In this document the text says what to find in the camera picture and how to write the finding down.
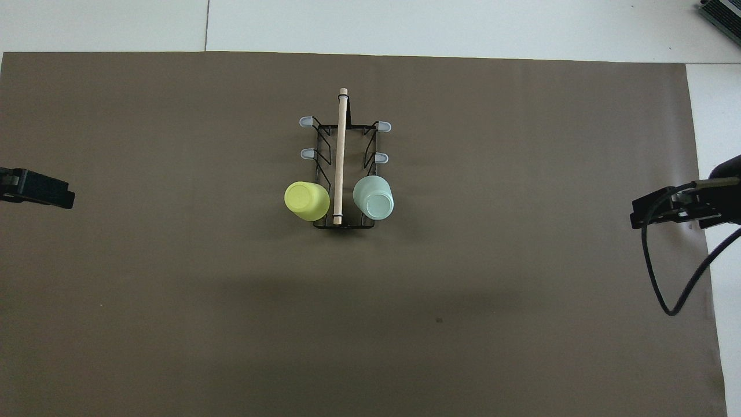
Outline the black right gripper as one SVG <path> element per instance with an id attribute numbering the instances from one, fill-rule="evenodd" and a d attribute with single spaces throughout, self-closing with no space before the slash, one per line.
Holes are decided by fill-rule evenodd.
<path id="1" fill-rule="evenodd" d="M 674 201 L 691 221 L 698 221 L 701 229 L 720 224 L 740 222 L 739 178 L 715 178 L 696 180 L 691 187 L 679 192 L 672 200 L 667 197 L 675 187 L 660 188 L 632 201 L 630 224 L 632 229 L 640 229 L 649 224 L 677 221 L 678 211 Z"/>

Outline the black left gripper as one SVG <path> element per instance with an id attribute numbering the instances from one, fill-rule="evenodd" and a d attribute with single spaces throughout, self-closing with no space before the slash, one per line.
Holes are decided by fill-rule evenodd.
<path id="1" fill-rule="evenodd" d="M 33 202 L 62 209 L 72 209 L 76 194 L 69 183 L 30 170 L 1 167 L 1 201 Z M 20 180 L 20 197 L 17 188 Z"/>

